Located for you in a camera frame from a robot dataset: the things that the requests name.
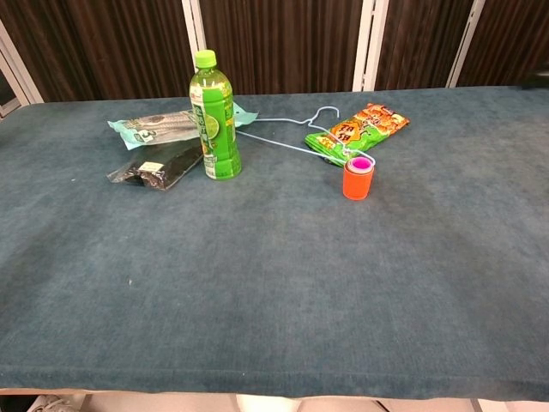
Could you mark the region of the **pink plastic cup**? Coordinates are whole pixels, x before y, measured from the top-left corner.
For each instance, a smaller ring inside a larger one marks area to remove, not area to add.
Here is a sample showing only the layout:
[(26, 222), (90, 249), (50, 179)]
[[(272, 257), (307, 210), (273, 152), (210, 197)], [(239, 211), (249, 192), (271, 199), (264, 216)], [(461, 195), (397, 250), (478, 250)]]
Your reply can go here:
[(347, 163), (347, 169), (353, 174), (368, 174), (373, 167), (372, 161), (362, 156), (354, 157)]

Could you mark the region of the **dark teal table cloth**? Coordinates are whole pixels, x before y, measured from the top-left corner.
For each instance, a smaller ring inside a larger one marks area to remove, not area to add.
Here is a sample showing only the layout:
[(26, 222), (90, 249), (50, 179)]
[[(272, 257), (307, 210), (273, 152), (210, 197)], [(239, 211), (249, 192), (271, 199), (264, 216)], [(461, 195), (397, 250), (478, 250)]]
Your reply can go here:
[(549, 401), (549, 89), (238, 97), (325, 129), (409, 124), (343, 167), (247, 136), (227, 181), (113, 184), (108, 121), (186, 99), (42, 104), (0, 122), (0, 388)]

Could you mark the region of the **orange plastic cup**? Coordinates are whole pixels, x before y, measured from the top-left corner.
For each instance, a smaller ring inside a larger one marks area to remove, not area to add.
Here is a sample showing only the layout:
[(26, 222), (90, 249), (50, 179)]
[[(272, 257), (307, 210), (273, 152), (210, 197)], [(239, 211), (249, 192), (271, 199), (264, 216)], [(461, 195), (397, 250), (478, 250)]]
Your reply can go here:
[(353, 174), (347, 169), (347, 163), (343, 168), (342, 193), (348, 199), (361, 201), (367, 198), (375, 167), (368, 174)]

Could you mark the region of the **green tea bottle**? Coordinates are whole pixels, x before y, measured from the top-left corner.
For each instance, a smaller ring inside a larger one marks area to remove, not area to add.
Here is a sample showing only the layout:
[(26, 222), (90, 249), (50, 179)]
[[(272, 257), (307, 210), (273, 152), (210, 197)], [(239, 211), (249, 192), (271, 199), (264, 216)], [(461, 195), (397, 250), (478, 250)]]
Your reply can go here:
[(232, 85), (217, 68), (214, 51), (198, 51), (195, 64), (189, 96), (202, 145), (205, 173), (215, 180), (232, 179), (241, 172)]

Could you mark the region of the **green orange snack bag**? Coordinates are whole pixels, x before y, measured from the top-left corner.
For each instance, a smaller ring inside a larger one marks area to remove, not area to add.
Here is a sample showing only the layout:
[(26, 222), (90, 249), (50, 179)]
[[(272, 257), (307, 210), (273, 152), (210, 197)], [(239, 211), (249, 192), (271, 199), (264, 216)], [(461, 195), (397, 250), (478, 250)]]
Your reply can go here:
[(327, 161), (342, 167), (408, 124), (408, 118), (387, 106), (368, 103), (364, 109), (330, 129), (307, 135), (305, 144), (326, 155)]

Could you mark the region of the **black item in clear bag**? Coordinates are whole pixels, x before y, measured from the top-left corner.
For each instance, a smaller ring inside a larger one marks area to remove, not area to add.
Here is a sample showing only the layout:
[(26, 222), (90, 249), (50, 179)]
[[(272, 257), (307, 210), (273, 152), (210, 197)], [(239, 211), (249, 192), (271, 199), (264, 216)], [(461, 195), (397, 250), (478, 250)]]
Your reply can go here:
[(202, 160), (202, 145), (197, 139), (143, 146), (131, 160), (108, 173), (113, 184), (129, 184), (167, 191)]

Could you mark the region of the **teal plastic package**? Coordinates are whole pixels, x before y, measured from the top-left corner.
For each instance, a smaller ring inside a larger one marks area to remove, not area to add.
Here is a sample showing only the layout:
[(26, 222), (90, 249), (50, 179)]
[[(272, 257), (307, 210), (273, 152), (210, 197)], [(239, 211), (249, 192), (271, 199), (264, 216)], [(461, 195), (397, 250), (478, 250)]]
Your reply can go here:
[(128, 150), (199, 137), (193, 111), (170, 112), (107, 123), (120, 135)]

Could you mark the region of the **brown slatted partition panel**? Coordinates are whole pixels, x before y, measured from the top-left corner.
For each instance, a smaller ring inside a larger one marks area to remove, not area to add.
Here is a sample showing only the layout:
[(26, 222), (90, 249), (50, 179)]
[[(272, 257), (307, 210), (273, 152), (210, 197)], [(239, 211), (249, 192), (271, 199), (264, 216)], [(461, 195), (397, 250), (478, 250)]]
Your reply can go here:
[(181, 0), (0, 0), (0, 21), (46, 102), (188, 93)]
[(389, 0), (376, 90), (443, 88), (474, 0)]
[(457, 81), (513, 86), (549, 63), (549, 0), (485, 0)]
[(351, 90), (363, 0), (200, 0), (235, 94)]

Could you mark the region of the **white sneaker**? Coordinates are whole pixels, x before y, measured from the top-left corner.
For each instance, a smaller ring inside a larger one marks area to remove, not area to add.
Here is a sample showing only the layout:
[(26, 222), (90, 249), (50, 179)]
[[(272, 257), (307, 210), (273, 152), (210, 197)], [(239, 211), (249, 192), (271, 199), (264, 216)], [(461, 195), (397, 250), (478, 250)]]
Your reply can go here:
[(81, 412), (84, 396), (38, 395), (27, 412)]

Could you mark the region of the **white partition post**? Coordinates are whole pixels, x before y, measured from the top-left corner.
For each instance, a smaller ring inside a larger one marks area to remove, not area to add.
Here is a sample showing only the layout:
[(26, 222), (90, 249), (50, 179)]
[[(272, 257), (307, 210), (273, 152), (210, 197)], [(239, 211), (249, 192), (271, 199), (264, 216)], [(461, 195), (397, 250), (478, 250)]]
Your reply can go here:
[(45, 102), (1, 19), (0, 71), (15, 95), (0, 105), (0, 121), (20, 107)]
[(362, 0), (353, 92), (375, 89), (388, 8), (389, 0)]
[(196, 54), (200, 50), (207, 49), (204, 32), (202, 9), (200, 0), (180, 0), (184, 12), (184, 21), (190, 45), (194, 71), (196, 67)]
[(471, 46), (476, 27), (479, 23), (481, 13), (483, 11), (486, 0), (473, 0), (471, 8), (468, 12), (468, 18), (462, 33), (462, 38), (458, 46), (454, 62), (451, 66), (449, 76), (447, 78), (446, 88), (455, 88), (459, 81), (462, 67), (465, 63), (468, 50)]

